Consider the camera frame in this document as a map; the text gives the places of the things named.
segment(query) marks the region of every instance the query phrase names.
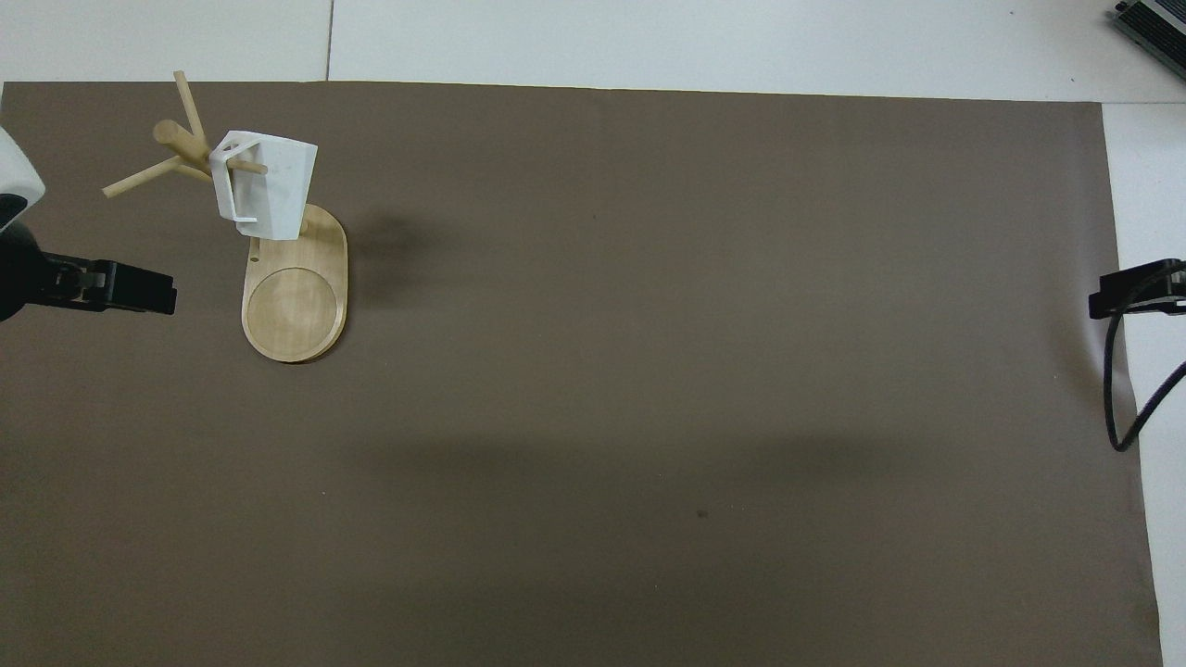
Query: wooden stand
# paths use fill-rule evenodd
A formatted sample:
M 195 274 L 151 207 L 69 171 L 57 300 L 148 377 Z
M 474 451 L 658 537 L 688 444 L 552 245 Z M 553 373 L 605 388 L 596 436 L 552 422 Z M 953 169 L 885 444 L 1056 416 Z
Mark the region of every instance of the wooden stand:
M 159 176 L 177 171 L 211 183 L 210 145 L 185 74 L 173 72 L 190 129 L 171 120 L 153 128 L 158 144 L 174 157 L 103 189 L 108 198 Z M 267 176 L 267 165 L 227 160 L 232 170 Z M 337 342 L 346 323 L 346 234 L 336 217 L 305 205 L 300 236 L 294 241 L 251 237 L 243 279 L 243 333 L 263 356 L 298 363 L 317 358 Z
M 346 324 L 346 234 L 336 217 L 305 207 L 295 241 L 251 239 L 243 279 L 243 332 L 263 356 L 317 358 Z

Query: wooden base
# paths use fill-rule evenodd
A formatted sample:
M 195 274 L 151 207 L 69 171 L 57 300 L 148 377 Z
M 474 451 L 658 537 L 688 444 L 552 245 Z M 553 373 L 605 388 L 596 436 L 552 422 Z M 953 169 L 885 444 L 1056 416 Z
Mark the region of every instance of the wooden base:
M 263 356 L 298 363 L 333 347 L 346 324 L 346 234 L 307 204 L 295 241 L 251 239 L 243 280 L 243 332 Z

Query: black cable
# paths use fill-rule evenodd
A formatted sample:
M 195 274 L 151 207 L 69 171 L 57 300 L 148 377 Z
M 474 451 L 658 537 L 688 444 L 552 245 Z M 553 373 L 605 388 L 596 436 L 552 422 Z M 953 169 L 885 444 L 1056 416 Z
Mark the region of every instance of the black cable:
M 1144 280 L 1136 284 L 1128 294 L 1124 296 L 1124 300 L 1121 301 L 1120 307 L 1112 313 L 1111 320 L 1108 323 L 1108 337 L 1104 339 L 1104 421 L 1108 424 L 1108 440 L 1111 442 L 1112 449 L 1122 452 L 1130 447 L 1136 440 L 1136 434 L 1141 432 L 1144 423 L 1149 420 L 1153 415 L 1153 411 L 1158 409 L 1161 401 L 1165 400 L 1166 395 L 1169 394 L 1171 389 L 1174 388 L 1182 377 L 1186 377 L 1186 362 L 1182 362 L 1173 373 L 1166 377 L 1166 381 L 1158 387 L 1156 392 L 1149 398 L 1149 401 L 1144 404 L 1141 412 L 1137 413 L 1136 419 L 1133 420 L 1133 425 L 1128 428 L 1128 433 L 1124 433 L 1123 440 L 1117 440 L 1116 437 L 1116 414 L 1112 406 L 1111 395 L 1111 367 L 1112 367 L 1112 348 L 1116 345 L 1116 331 L 1120 329 L 1120 320 L 1128 312 L 1128 309 L 1136 300 L 1136 297 L 1143 292 L 1147 287 L 1179 271 L 1186 271 L 1186 262 L 1174 262 L 1167 265 L 1159 269 L 1156 273 L 1150 274 Z

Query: white table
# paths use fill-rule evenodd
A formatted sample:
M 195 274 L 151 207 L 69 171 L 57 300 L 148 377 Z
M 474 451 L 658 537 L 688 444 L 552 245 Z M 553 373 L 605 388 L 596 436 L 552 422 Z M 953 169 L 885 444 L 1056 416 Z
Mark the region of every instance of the white table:
M 1098 101 L 1121 266 L 1186 258 L 1178 179 L 1186 174 L 1186 83 L 1107 24 L 1109 4 L 9 0 L 0 81 L 165 81 L 185 69 L 193 81 Z M 1128 319 L 1139 401 L 1186 358 L 1182 320 Z M 1141 442 L 1165 663 L 1186 667 L 1181 433 L 1186 388 L 1162 404 Z M 1102 426 L 1099 442 L 1084 446 L 1108 446 Z

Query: black vent grille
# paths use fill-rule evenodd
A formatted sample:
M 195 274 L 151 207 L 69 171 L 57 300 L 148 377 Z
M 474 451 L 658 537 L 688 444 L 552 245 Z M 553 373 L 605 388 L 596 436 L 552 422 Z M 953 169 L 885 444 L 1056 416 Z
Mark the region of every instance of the black vent grille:
M 1181 0 L 1174 2 L 1186 9 L 1186 4 Z M 1186 36 L 1156 12 L 1142 2 L 1134 2 L 1116 17 L 1116 27 L 1144 46 L 1179 76 L 1186 77 Z
M 1158 5 L 1165 7 L 1178 20 L 1186 23 L 1186 0 L 1158 0 Z

